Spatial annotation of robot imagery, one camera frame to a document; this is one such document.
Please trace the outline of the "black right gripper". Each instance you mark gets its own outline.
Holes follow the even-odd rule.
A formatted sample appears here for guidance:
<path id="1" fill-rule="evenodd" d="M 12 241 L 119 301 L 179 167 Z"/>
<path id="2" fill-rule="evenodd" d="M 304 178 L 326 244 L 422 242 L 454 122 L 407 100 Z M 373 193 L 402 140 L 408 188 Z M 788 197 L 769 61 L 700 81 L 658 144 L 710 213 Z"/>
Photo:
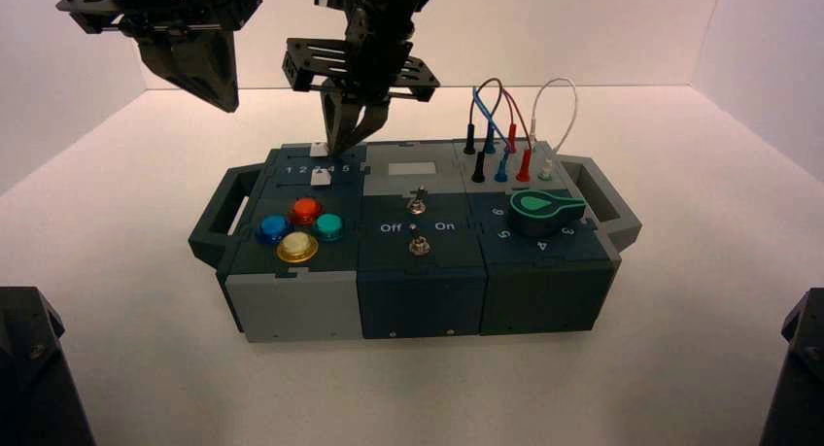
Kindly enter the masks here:
<path id="1" fill-rule="evenodd" d="M 321 92 L 330 155 L 340 155 L 388 120 L 390 101 L 367 105 L 353 128 L 353 100 L 368 102 L 391 96 L 393 87 L 410 89 L 411 99 L 427 101 L 438 82 L 421 75 L 424 63 L 410 56 L 412 20 L 429 0 L 315 0 L 317 6 L 341 11 L 347 19 L 343 40 L 289 38 L 283 70 L 295 91 L 320 90 L 318 76 L 339 91 Z"/>

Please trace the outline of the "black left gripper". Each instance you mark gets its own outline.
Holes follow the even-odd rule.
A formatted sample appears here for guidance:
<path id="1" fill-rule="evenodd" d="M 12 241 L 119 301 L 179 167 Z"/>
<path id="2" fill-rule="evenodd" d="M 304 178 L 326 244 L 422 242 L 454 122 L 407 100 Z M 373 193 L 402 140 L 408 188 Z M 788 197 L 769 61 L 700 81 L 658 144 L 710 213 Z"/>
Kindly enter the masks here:
<path id="1" fill-rule="evenodd" d="M 158 77 L 212 106 L 239 106 L 234 33 L 261 0 L 59 0 L 87 34 L 119 32 L 138 43 Z"/>

